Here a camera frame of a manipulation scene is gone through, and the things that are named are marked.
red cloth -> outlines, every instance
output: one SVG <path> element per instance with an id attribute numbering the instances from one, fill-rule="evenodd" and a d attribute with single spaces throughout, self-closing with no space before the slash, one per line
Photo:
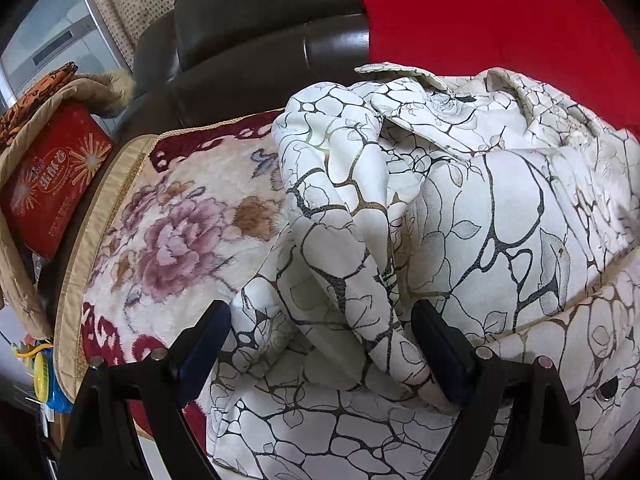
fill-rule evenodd
<path id="1" fill-rule="evenodd" d="M 601 0 L 362 0 L 371 62 L 438 75 L 501 66 L 640 134 L 640 61 Z"/>

firework graphic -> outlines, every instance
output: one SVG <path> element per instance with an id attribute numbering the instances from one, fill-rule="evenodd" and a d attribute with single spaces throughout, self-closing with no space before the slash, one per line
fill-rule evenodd
<path id="1" fill-rule="evenodd" d="M 11 211 L 20 216 L 25 211 L 33 209 L 38 205 L 36 200 L 36 189 L 38 187 L 38 173 L 30 169 L 22 170 L 15 185 L 14 194 L 11 198 Z"/>
<path id="2" fill-rule="evenodd" d="M 84 180 L 84 184 L 88 186 L 104 159 L 107 158 L 110 149 L 108 142 L 94 141 L 94 134 L 89 133 L 89 136 L 82 141 L 79 150 L 81 153 L 69 150 L 73 170 L 78 172 L 71 184 L 75 185 Z"/>

red box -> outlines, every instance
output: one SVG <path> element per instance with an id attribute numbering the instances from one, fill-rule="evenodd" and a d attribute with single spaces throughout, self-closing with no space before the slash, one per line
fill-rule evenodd
<path id="1" fill-rule="evenodd" d="M 7 222 L 28 248 L 53 259 L 65 228 L 113 143 L 84 105 L 63 102 L 0 193 Z"/>

orange patterned fabric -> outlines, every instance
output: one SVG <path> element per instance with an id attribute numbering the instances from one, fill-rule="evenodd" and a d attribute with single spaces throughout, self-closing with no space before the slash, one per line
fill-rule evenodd
<path id="1" fill-rule="evenodd" d="M 71 61 L 50 72 L 0 117 L 0 149 L 11 144 L 20 129 L 33 117 L 44 101 L 69 83 L 77 71 L 78 67 Z"/>

peony flower pattern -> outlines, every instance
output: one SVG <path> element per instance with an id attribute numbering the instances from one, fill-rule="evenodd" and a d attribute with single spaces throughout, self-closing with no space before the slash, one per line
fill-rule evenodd
<path id="1" fill-rule="evenodd" d="M 228 209 L 214 198 L 187 199 L 156 220 L 145 233 L 135 270 L 142 293 L 163 302 L 215 272 L 224 262 L 215 248 L 228 226 Z"/>

